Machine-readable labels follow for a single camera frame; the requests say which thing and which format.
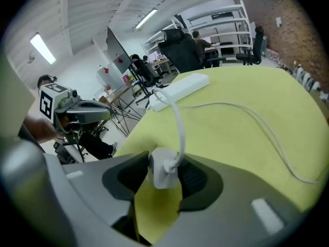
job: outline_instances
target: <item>shelving unit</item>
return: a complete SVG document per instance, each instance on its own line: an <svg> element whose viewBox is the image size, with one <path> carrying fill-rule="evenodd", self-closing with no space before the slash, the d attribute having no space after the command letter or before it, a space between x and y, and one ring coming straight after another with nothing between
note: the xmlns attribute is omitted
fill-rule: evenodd
<svg viewBox="0 0 329 247"><path fill-rule="evenodd" d="M192 25L193 21L201 19L203 17L212 16L212 15L216 15L216 14L222 14L222 13L228 13L228 12L237 12L237 13L233 14L233 18L230 18L230 19L216 19L216 20L211 20L211 21L207 21L204 23L198 23L196 25ZM190 17L188 19L188 21L190 22L190 27L188 27L190 34L192 34L192 32L195 30L200 31L202 29L208 29L209 27L215 27L215 26L218 26L221 24L242 23L243 30L237 30L237 27L235 25L235 31L212 34L207 37L211 37L211 38L218 37L220 39L220 37L222 37L222 36L237 35L238 43L233 43L232 45L219 46L219 48L241 48L241 47L252 48L253 47L250 22L249 22L248 14L246 11L246 7L242 0L240 0L240 4L238 4L238 5L225 6L225 7L221 7L216 10L212 10L212 11L209 11L206 13L198 14L193 17ZM244 38L247 39L247 44L241 43ZM228 56L226 59L227 60L236 60L236 58L233 57L232 55Z"/></svg>
<svg viewBox="0 0 329 247"><path fill-rule="evenodd" d="M172 20L172 23L169 26L163 28L162 30L178 28L178 26L180 26L180 23L175 22L174 20ZM159 43L164 41L163 36L164 36L164 34L160 30L159 32L155 33L153 36L151 36L149 39L147 39L143 43L142 46L143 46L144 51L147 55L150 54L152 50L156 49L158 47Z"/></svg>

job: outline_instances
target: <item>fluorescent light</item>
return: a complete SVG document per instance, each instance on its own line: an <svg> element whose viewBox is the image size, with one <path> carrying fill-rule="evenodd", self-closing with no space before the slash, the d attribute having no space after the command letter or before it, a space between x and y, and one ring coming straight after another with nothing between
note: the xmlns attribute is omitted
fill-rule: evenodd
<svg viewBox="0 0 329 247"><path fill-rule="evenodd" d="M142 25L144 25L144 23L147 21L147 20L149 20L149 18L151 17L151 16L153 16L155 13L156 13L156 11L158 11L157 9L153 9L137 26L136 26L136 28L140 28Z"/></svg>
<svg viewBox="0 0 329 247"><path fill-rule="evenodd" d="M56 61L38 33L30 39L30 42L50 64Z"/></svg>

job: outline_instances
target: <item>brick wall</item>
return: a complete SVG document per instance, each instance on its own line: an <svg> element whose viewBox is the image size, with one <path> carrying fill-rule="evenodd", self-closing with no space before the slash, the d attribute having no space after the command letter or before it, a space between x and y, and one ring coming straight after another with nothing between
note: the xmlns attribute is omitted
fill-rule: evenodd
<svg viewBox="0 0 329 247"><path fill-rule="evenodd" d="M290 68L294 60L329 92L329 60L312 21L296 0L243 0L250 22L262 25L269 46ZM277 27L276 17L282 26Z"/></svg>

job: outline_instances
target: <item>charger plug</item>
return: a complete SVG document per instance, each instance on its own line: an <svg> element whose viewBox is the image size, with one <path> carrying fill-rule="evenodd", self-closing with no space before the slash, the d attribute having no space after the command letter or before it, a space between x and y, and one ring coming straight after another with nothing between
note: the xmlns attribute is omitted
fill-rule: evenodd
<svg viewBox="0 0 329 247"><path fill-rule="evenodd" d="M172 168L177 152L168 148L156 148L149 156L149 181L157 189L175 188L178 185L178 170Z"/></svg>

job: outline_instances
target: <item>headphones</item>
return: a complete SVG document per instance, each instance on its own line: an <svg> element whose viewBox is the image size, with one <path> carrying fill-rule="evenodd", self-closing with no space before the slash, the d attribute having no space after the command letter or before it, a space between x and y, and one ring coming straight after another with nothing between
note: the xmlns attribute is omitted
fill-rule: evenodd
<svg viewBox="0 0 329 247"><path fill-rule="evenodd" d="M42 76L40 76L40 78L38 79L38 83L37 83L37 87L38 87L38 95L39 95L39 91L40 91L40 87L41 87L41 83L45 80L49 80L50 83L54 83L57 81L57 77L55 76L51 76L51 75L47 75L44 74Z"/></svg>

